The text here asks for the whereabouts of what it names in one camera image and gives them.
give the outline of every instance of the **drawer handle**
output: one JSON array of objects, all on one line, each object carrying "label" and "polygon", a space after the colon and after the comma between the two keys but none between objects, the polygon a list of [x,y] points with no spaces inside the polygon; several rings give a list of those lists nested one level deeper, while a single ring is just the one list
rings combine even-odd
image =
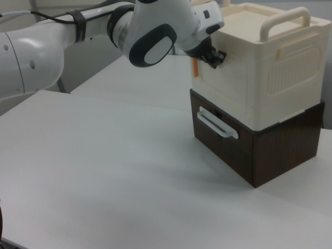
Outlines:
[{"label": "drawer handle", "polygon": [[235,137],[236,139],[239,138],[239,135],[236,130],[234,130],[231,126],[214,116],[208,110],[203,108],[202,106],[199,107],[199,112],[197,113],[197,117],[201,120],[204,124],[214,130],[222,137]]}]

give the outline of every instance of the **orange object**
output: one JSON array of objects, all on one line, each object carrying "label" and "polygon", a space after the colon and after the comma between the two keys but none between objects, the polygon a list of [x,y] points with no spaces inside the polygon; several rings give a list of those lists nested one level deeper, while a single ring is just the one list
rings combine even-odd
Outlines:
[{"label": "orange object", "polygon": [[193,77],[197,78],[198,77],[198,65],[197,65],[197,59],[196,58],[191,58],[192,61],[192,71],[193,71]]}]

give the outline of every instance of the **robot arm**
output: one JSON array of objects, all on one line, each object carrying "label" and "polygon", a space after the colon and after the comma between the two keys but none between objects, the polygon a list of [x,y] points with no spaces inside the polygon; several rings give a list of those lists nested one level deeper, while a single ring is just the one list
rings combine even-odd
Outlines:
[{"label": "robot arm", "polygon": [[[109,0],[112,4],[82,11],[85,37],[108,35],[139,67],[160,62],[173,45],[216,68],[226,56],[211,44],[210,34],[224,25],[216,2],[191,6],[189,0]],[[21,11],[1,16],[30,13]],[[58,17],[73,21],[71,15]],[[75,24],[45,20],[0,33],[0,99],[52,86],[64,66],[64,50],[75,43]]]}]

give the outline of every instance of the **vent grille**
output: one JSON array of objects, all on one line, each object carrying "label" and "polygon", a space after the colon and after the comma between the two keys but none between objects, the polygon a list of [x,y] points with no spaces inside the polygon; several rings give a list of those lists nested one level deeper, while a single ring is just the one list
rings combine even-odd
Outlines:
[{"label": "vent grille", "polygon": [[277,94],[312,79],[319,69],[320,52],[313,48],[278,62],[268,78],[268,93]]}]

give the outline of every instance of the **cable clip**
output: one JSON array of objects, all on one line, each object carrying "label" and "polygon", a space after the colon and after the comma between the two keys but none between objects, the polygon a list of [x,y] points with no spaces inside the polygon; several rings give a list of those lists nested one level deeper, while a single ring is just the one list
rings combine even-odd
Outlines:
[{"label": "cable clip", "polygon": [[83,14],[75,9],[74,11],[69,11],[67,14],[71,15],[76,22],[76,41],[75,43],[80,43],[85,40],[85,32],[87,29],[87,20],[83,16]]}]

